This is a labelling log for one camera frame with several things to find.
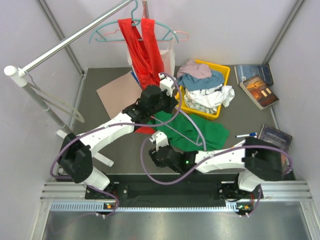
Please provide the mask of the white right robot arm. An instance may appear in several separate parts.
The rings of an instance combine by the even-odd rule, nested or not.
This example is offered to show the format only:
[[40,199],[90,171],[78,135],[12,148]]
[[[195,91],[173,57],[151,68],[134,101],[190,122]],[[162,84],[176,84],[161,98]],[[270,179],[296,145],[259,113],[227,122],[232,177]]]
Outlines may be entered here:
[[150,142],[155,144],[155,148],[148,152],[154,165],[170,168],[181,175],[181,180],[193,173],[235,170],[237,180],[233,192],[239,198],[245,198],[264,182],[284,180],[282,156],[286,152],[255,137],[247,137],[240,146],[213,151],[177,152],[163,132],[152,136]]

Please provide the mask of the lavender plastic hanger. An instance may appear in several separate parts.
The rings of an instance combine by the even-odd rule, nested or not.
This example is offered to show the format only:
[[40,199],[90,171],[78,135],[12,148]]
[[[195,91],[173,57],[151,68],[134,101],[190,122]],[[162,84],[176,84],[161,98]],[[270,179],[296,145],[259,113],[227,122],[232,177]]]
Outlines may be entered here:
[[[205,137],[204,137],[203,133],[201,132],[201,130],[199,129],[198,125],[193,121],[193,119],[187,113],[185,113],[182,110],[181,107],[176,106],[174,109],[176,110],[174,116],[172,118],[170,118],[166,122],[163,122],[163,121],[157,119],[154,116],[152,116],[151,118],[154,119],[155,121],[160,122],[161,126],[166,126],[167,128],[171,129],[175,133],[177,133],[180,136],[184,137],[185,139],[187,139],[189,142],[193,143],[194,145],[196,145],[198,147],[199,146],[203,146],[203,149],[206,151],[207,150],[207,143],[206,143]],[[171,123],[178,116],[178,114],[184,115],[189,120],[189,122],[192,124],[192,126],[195,128],[195,130],[198,133],[198,138],[197,138],[196,141],[192,141],[190,138],[188,138],[187,136],[183,135],[181,132],[179,132],[176,129],[174,129],[173,127],[169,126],[169,123]]]

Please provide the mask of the green tank top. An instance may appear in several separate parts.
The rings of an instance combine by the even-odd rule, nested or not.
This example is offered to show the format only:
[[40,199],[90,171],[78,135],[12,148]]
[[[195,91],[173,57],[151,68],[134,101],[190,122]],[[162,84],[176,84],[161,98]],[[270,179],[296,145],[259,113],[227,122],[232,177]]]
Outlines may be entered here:
[[230,132],[220,123],[211,122],[198,115],[190,114],[203,136],[185,115],[179,113],[167,125],[153,127],[155,131],[165,133],[171,146],[184,152],[221,150]]

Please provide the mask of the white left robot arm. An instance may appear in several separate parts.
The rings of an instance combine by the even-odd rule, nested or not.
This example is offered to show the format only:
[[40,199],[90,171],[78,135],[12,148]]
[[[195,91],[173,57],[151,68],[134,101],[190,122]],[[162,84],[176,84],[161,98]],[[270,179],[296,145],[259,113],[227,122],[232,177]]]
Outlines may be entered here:
[[68,134],[63,140],[61,154],[56,162],[74,183],[92,186],[102,198],[109,198],[114,187],[110,179],[93,166],[92,158],[113,141],[147,124],[156,113],[171,113],[178,103],[175,89],[169,83],[148,85],[135,103],[108,122],[80,136]]

